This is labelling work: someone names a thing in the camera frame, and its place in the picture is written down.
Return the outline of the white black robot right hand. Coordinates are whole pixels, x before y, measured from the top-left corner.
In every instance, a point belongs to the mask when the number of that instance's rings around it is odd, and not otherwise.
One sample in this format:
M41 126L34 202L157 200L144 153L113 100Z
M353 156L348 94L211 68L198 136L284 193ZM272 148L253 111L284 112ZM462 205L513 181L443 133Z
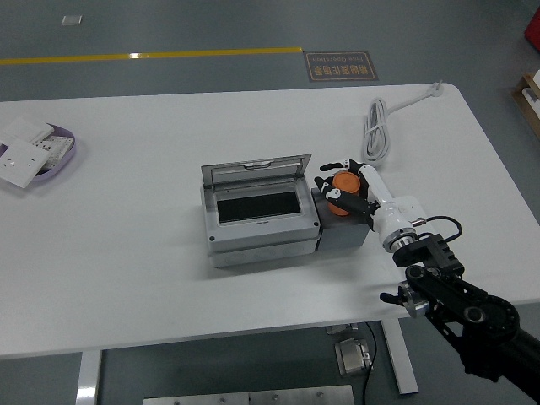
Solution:
M368 194L361 197L334 186L332 182L337 176L331 175L326 179L320 176L315 178L322 196L337 208L363 215L369 227L379 235L379 241L386 252L394 253L416 240L417 234L412 223L401 214L395 199L373 166L346 159L320 167L322 172L333 169L345 169L360 181L364 180Z

